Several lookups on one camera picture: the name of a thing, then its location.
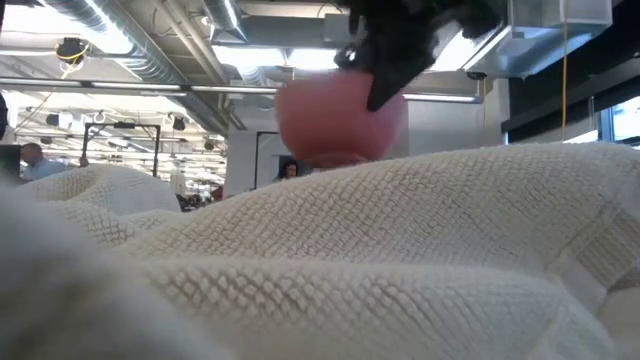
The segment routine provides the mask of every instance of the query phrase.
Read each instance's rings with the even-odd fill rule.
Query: man
[[[24,171],[25,180],[39,180],[69,169],[67,165],[61,162],[45,159],[42,154],[42,148],[35,143],[23,145],[21,156],[22,161],[29,165]]]

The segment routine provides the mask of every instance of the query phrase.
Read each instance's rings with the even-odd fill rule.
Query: window
[[[614,140],[640,136],[640,96],[613,107]]]

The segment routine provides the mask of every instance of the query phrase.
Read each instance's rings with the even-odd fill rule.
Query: white towel
[[[627,147],[507,146],[313,174],[179,214],[169,187],[144,174],[76,170],[0,199],[0,228],[18,229],[0,253],[21,259],[0,264],[12,275],[0,282],[27,289],[22,305],[0,292],[0,303],[23,309],[0,310],[0,323],[29,317],[51,335],[106,322],[100,333],[111,344],[131,339],[123,353],[145,345],[157,350],[146,358],[203,358],[212,345],[197,330],[187,336],[176,325],[175,340],[157,330],[172,327],[154,320],[166,312],[163,297],[238,359],[613,359],[596,312],[621,279],[638,285],[629,279],[640,255],[639,172],[640,153]],[[16,195],[38,200],[48,219],[12,209],[5,199]],[[49,271],[22,274],[34,262],[87,291],[56,295],[69,284]],[[95,277],[74,275],[77,264]],[[103,272],[115,275],[100,281]],[[159,292],[120,285],[136,274]],[[101,302],[110,287],[124,289],[117,309]],[[155,315],[126,305],[143,295]],[[73,321],[25,310],[41,306]],[[2,358],[31,339],[3,333]],[[104,345],[48,341],[69,348],[56,359],[72,350],[99,358]]]

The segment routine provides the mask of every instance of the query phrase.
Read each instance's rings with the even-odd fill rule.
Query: ventilation duct
[[[165,84],[188,82],[117,1],[41,1],[70,20],[83,24],[92,32],[90,40],[102,51],[130,57],[116,61],[142,81]],[[225,116],[205,103],[200,96],[188,93],[187,96],[171,100],[194,114],[194,118],[205,130],[226,133]]]
[[[203,0],[204,11],[214,28],[228,32],[242,42],[249,42],[240,28],[242,16],[235,0]]]
[[[589,42],[613,23],[611,0],[507,0],[504,4],[503,17],[508,23],[481,49],[466,46],[470,41],[460,37],[451,40],[450,45],[458,46],[452,46],[457,51],[451,52],[450,58],[461,57],[460,49],[472,49],[464,70],[524,78],[563,57],[565,23],[568,52]]]
[[[247,43],[240,27],[241,10],[235,0],[204,0],[204,10],[214,28],[228,32]],[[257,66],[237,66],[238,73],[249,86],[267,86],[264,71]]]

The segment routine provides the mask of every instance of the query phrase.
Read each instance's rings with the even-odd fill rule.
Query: ceiling pipe
[[[80,22],[91,33],[90,40],[102,51],[134,56],[116,60],[147,83],[186,84],[187,78],[171,63],[122,6],[113,0],[42,0],[71,20]],[[193,114],[194,119],[207,131],[226,134],[228,119],[220,109],[209,106],[194,93],[172,98]]]

